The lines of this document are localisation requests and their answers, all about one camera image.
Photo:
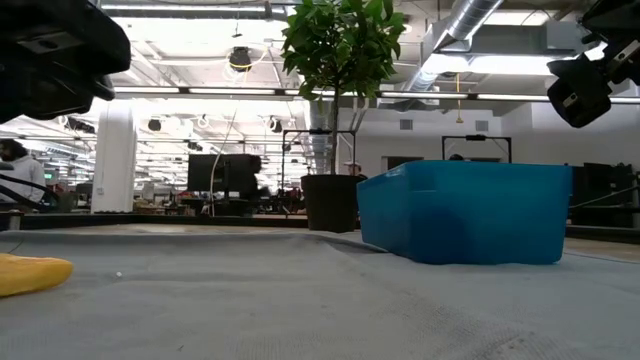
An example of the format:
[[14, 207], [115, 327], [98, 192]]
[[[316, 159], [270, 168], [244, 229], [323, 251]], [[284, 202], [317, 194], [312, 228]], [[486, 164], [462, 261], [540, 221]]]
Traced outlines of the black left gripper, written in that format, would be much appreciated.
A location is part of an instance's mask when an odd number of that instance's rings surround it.
[[130, 64], [126, 33], [90, 0], [0, 0], [0, 124], [86, 113]]

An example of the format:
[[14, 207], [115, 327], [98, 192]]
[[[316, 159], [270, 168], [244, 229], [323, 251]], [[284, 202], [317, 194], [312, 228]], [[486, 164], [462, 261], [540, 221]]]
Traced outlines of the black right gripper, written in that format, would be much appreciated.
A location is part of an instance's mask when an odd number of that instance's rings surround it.
[[591, 61], [581, 54], [547, 64], [557, 77], [547, 96], [572, 128], [583, 128], [611, 109], [608, 80], [640, 83], [640, 0], [597, 0], [582, 26], [606, 44], [603, 57]]

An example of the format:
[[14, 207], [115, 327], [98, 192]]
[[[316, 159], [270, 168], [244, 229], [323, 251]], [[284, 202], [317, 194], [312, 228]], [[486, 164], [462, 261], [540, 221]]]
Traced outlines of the blue plastic tupperware container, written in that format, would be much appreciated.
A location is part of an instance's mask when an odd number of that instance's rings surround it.
[[357, 186], [362, 239], [425, 264], [558, 262], [573, 170], [415, 161]]

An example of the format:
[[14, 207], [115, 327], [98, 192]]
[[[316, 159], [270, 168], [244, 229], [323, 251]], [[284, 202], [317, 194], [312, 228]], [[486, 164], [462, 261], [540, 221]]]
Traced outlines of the yellow toy banana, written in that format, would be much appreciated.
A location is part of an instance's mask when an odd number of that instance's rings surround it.
[[0, 253], [0, 298], [57, 287], [69, 279], [73, 269], [64, 259]]

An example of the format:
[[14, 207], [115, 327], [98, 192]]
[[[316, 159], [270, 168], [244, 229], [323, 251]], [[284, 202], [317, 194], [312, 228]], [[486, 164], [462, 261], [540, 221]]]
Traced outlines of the black cabinet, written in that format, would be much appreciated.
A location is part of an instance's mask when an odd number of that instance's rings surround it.
[[584, 163], [573, 168], [572, 225], [634, 228], [640, 184], [630, 164]]

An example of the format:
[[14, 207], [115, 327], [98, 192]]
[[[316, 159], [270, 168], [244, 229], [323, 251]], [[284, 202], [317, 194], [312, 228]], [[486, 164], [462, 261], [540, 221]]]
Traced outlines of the white building pillar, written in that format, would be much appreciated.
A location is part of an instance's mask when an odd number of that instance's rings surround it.
[[109, 102], [98, 122], [92, 213], [133, 210], [138, 119], [129, 101]]

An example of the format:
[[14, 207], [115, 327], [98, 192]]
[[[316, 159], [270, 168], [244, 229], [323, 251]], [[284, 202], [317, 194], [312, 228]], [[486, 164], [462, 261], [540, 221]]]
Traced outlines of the black computer monitor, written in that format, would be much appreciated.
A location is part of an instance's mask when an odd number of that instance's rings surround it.
[[250, 154], [190, 155], [187, 189], [189, 191], [238, 192], [243, 189], [243, 175]]

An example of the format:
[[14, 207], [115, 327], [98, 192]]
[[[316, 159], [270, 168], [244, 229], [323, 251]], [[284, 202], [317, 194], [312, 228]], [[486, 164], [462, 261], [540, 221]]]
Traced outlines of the black hanging ceiling device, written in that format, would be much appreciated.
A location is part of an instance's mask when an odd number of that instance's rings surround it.
[[235, 72], [244, 73], [250, 71], [252, 67], [250, 49], [248, 47], [234, 47], [228, 63]]

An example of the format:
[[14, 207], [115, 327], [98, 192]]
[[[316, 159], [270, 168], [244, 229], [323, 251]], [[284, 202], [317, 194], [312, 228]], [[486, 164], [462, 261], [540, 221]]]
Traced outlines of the green tree in black pot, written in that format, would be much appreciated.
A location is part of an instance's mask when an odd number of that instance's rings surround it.
[[404, 14], [393, 0], [302, 0], [282, 31], [283, 69], [302, 77], [298, 95], [320, 107], [330, 100], [329, 172], [301, 178], [308, 227], [351, 232], [358, 219], [356, 175], [339, 174], [339, 102], [349, 93], [376, 96], [381, 83], [395, 74]]

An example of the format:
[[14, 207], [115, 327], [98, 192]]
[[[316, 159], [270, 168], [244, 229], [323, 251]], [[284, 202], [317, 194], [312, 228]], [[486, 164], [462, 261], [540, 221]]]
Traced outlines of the grey cloth mat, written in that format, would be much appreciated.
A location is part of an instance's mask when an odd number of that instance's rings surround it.
[[70, 261], [0, 360], [640, 360], [640, 263], [426, 265], [312, 233], [8, 232]]

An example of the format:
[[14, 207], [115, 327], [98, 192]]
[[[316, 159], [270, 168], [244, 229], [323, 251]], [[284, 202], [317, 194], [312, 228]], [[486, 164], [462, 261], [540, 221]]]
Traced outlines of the silver ceiling air duct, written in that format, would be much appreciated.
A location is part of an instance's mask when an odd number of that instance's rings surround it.
[[469, 49], [472, 37], [504, 0], [456, 0], [450, 14], [429, 25], [420, 45], [421, 65], [405, 82], [403, 91], [426, 92], [444, 70], [438, 70], [435, 54], [456, 43]]

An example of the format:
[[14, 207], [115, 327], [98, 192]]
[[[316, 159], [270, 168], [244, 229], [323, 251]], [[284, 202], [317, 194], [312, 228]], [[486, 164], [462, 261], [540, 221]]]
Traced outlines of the black aluminium table frame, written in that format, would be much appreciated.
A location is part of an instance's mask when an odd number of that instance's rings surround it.
[[[193, 217], [145, 214], [27, 214], [22, 215], [19, 230], [52, 230], [80, 227], [101, 227], [110, 225], [152, 224], [152, 225], [199, 225], [205, 227], [261, 227], [306, 229], [307, 221], [302, 218], [267, 216], [245, 217]], [[610, 243], [640, 245], [640, 230], [630, 228], [592, 227], [567, 225], [565, 235], [569, 238], [595, 240]]]

